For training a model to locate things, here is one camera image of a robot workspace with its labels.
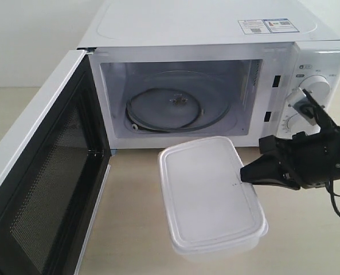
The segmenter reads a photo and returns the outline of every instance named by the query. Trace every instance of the translucent container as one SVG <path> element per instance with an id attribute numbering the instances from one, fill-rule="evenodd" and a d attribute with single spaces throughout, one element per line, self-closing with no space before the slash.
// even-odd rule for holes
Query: translucent container
<path id="1" fill-rule="evenodd" d="M 169 147 L 159 155 L 162 195 L 174 250 L 190 261 L 253 249 L 268 224 L 227 137 Z"/>

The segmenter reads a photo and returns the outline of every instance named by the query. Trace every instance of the microwave control panel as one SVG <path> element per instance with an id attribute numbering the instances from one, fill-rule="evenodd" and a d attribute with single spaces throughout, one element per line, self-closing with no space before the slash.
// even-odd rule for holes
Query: microwave control panel
<path id="1" fill-rule="evenodd" d="M 297 42 L 294 51 L 295 67 L 286 97 L 298 88 L 307 89 L 327 108 L 340 81 L 340 41 Z M 286 100 L 276 136 L 290 139 L 302 131 L 311 135 L 319 127 L 309 124 Z"/>

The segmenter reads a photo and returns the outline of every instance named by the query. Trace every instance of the open microwave door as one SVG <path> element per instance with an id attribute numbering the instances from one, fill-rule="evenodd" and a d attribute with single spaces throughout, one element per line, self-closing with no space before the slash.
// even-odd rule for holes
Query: open microwave door
<path id="1" fill-rule="evenodd" d="M 78 271 L 109 158 L 88 56 L 70 51 L 0 142 L 0 275 Z"/>

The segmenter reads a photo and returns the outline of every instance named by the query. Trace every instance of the microwave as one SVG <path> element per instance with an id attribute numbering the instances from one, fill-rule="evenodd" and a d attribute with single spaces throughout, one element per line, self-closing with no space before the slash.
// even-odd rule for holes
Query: microwave
<path id="1" fill-rule="evenodd" d="M 0 275 L 78 274 L 116 149 L 318 131 L 340 36 L 295 0 L 109 0 L 0 141 Z"/>

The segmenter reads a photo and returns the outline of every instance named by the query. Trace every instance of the sticker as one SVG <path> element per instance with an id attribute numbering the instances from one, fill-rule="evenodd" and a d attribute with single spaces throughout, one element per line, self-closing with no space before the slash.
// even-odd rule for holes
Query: sticker
<path id="1" fill-rule="evenodd" d="M 286 18 L 263 20 L 271 33 L 298 33 L 299 30 Z"/>
<path id="2" fill-rule="evenodd" d="M 245 34 L 271 33 L 263 20 L 239 20 L 239 24 Z"/>
<path id="3" fill-rule="evenodd" d="M 239 20 L 245 34 L 298 33 L 299 30 L 287 18 Z"/>

